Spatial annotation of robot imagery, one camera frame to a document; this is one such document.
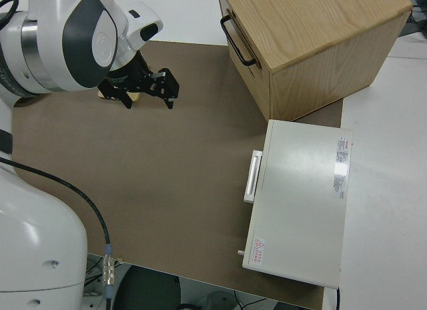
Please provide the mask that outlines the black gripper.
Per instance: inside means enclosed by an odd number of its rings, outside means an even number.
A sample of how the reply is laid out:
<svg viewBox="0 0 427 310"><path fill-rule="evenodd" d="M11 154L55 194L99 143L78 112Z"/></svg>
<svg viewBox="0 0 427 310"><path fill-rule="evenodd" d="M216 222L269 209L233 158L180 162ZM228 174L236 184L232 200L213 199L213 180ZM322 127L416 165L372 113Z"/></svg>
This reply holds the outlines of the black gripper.
<svg viewBox="0 0 427 310"><path fill-rule="evenodd" d="M131 109L138 94L145 93L152 97L163 99L168 109L173 109L179 93L179 83L168 68L160 69L157 73L148 71L147 74L137 73L120 76L109 81L113 84L115 98L120 100L127 109Z"/></svg>

